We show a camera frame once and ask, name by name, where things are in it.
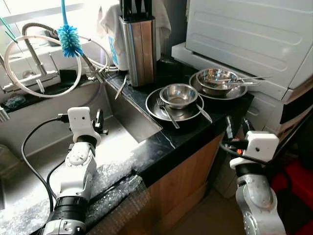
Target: stainless steel sink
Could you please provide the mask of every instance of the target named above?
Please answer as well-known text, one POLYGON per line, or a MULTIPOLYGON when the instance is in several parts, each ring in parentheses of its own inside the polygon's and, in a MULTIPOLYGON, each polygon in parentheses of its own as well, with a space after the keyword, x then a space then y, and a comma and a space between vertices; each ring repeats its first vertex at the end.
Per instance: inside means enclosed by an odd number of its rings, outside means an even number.
MULTIPOLYGON (((161 130, 159 125, 127 97, 120 95, 117 100, 114 100, 115 94, 116 90, 106 84, 98 97, 103 101, 101 103, 105 115, 104 127, 109 131, 107 136, 103 135, 102 142, 96 150, 98 167, 103 164, 106 157, 131 152, 143 140, 161 130)), ((72 138, 67 137, 57 144, 29 156, 28 159, 46 178, 51 169, 65 158, 70 143, 72 143, 72 138)), ((56 174, 60 170, 62 170, 62 166, 56 170, 56 174)), ((47 198, 44 186, 22 161, 1 175, 0 183, 0 210, 13 207, 22 198, 31 197, 31 200, 38 200, 38 202, 47 198)), ((59 181, 51 178, 52 188, 57 190, 58 185, 59 181)))

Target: black cable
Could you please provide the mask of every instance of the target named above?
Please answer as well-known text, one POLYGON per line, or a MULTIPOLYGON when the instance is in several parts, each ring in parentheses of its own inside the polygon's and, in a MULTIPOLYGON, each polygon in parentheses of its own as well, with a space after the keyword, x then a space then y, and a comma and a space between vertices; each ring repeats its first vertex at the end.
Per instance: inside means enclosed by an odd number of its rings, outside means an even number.
POLYGON ((22 153, 22 157, 23 157, 23 160, 25 161, 25 163, 27 164, 27 166, 30 168, 30 170, 37 176, 37 178, 42 182, 42 184, 44 185, 47 193, 48 193, 48 197, 49 197, 49 201, 50 201, 50 212, 53 211, 53 199, 52 199, 52 194, 51 194, 51 191, 48 187, 48 184, 45 182, 45 180, 43 179, 43 177, 35 170, 35 168, 33 168, 33 166, 29 163, 29 161, 27 160, 26 156, 25 156, 25 145, 28 141, 28 139, 33 135, 33 133, 35 131, 37 131, 40 127, 42 127, 43 125, 49 123, 49 122, 53 122, 53 121, 58 121, 59 119, 58 118, 53 118, 53 119, 50 119, 50 120, 47 120, 41 124, 39 124, 37 127, 35 127, 28 135, 27 137, 25 138, 25 140, 23 141, 22 143, 22 147, 21 147, 21 153, 22 153))
POLYGON ((249 156, 246 156, 246 155, 241 155, 239 153, 236 153, 235 151, 227 148, 223 142, 220 142, 220 148, 224 151, 226 151, 227 153, 231 154, 231 155, 235 155, 236 157, 238 158, 243 158, 243 159, 246 159, 246 160, 249 160, 249 161, 253 161, 255 163, 259 163, 259 164, 263 164, 263 165, 268 165, 267 162, 264 162, 262 160, 258 160, 258 159, 255 159, 255 158, 252 158, 252 157, 249 157, 249 156))
POLYGON ((50 172, 49 174, 47 175, 47 185, 48 185, 48 188, 52 194, 52 196, 54 197, 54 199, 57 199, 57 195, 54 193, 54 191, 52 190, 51 186, 50 186, 50 177, 51 177, 51 174, 56 170, 56 168, 58 168, 60 165, 62 165, 63 163, 65 162, 65 160, 61 161, 57 166, 55 166, 50 172))

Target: stainless steel plate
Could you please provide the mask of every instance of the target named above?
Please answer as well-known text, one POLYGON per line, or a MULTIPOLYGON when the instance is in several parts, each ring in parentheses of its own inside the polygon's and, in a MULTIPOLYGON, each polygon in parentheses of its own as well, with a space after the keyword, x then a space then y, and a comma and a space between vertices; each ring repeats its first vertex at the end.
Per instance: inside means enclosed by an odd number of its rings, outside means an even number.
MULTIPOLYGON (((165 111, 163 109, 160 109, 157 105, 157 98, 160 97, 161 89, 162 88, 157 89, 148 95, 146 99, 146 109, 152 116, 158 119, 171 121, 166 115, 165 111)), ((197 104, 202 108, 204 107, 204 101, 202 97, 198 96, 197 104)), ((186 121, 200 114, 200 111, 195 104, 191 104, 184 109, 171 109, 170 107, 168 107, 167 109, 168 112, 173 116, 175 121, 186 121)))
POLYGON ((198 93, 206 98, 209 99, 219 99, 219 100, 231 100, 231 99, 236 99, 239 97, 242 97, 244 94, 246 94, 246 92, 248 91, 247 87, 242 87, 242 86, 237 86, 233 89, 231 89, 227 94, 225 95, 221 95, 221 96, 212 96, 209 95, 207 93, 205 93, 202 90, 202 86, 201 84, 199 84, 199 82, 196 80, 196 74, 192 75, 189 79, 189 85, 194 87, 198 93))

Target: knife block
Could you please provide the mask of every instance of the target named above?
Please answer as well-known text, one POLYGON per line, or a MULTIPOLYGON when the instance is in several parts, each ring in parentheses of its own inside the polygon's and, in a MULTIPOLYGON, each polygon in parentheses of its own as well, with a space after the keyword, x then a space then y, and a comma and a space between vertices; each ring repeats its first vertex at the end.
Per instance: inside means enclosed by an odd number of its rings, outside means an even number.
POLYGON ((119 18, 123 28, 126 60, 133 87, 153 83, 156 76, 155 18, 127 22, 119 18))

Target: black countertop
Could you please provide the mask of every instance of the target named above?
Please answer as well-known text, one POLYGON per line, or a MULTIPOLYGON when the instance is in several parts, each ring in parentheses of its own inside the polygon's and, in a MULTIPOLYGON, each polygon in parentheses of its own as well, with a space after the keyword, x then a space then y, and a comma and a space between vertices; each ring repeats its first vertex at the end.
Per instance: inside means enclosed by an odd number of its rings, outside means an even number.
MULTIPOLYGON (((157 62, 156 80, 154 84, 134 88, 125 86, 122 93, 137 104, 147 115, 145 101, 154 90, 171 83, 186 83, 197 70, 177 62, 171 58, 162 58, 157 62)), ((108 82, 119 88, 124 76, 116 73, 108 76, 108 82)), ((242 117, 246 114, 253 96, 245 94, 234 100, 204 99, 204 109, 210 114, 213 123, 205 117, 197 117, 179 122, 180 129, 175 129, 171 122, 162 121, 151 116, 163 129, 145 140, 145 143, 133 150, 136 158, 136 170, 143 178, 146 186, 167 174, 175 166, 224 132, 225 117, 231 115, 235 128, 238 128, 242 117)))

